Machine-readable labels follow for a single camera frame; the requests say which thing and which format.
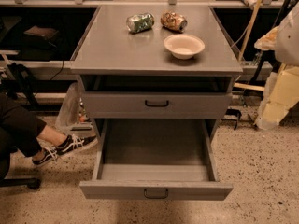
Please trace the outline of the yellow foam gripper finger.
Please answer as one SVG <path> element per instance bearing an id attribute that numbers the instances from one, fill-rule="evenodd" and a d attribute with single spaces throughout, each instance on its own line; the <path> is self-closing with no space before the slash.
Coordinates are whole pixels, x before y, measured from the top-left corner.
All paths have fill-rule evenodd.
<path id="1" fill-rule="evenodd" d="M 266 81 L 255 125 L 262 130 L 275 128 L 299 103 L 299 67 L 281 65 Z"/>

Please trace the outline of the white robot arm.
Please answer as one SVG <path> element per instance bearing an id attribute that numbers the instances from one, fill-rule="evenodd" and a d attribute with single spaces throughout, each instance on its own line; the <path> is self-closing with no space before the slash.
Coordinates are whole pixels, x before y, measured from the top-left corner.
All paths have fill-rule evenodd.
<path id="1" fill-rule="evenodd" d="M 263 130 L 272 129 L 299 103 L 299 4 L 288 13 L 279 26 L 259 38 L 254 47 L 273 50 L 281 66 L 266 81 L 263 100 L 255 124 Z"/>

